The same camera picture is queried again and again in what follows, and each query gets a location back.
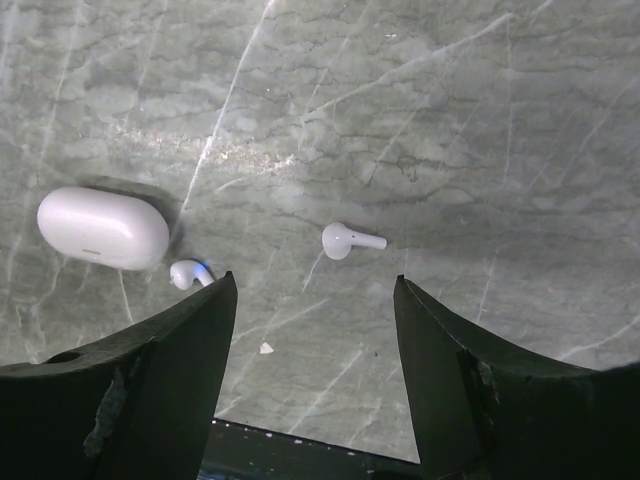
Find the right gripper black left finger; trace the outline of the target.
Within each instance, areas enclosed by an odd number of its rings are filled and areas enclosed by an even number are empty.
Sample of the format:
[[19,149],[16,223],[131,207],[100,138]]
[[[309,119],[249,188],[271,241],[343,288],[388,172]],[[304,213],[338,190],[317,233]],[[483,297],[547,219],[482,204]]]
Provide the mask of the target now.
[[232,274],[40,364],[1,370],[5,479],[193,479],[232,340]]

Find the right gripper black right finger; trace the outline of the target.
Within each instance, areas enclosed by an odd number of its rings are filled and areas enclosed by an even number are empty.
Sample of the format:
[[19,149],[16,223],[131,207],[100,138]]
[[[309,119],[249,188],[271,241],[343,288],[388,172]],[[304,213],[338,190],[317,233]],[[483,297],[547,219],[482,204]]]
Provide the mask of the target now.
[[393,302],[424,478],[638,477],[637,364],[600,371],[534,353],[404,277]]

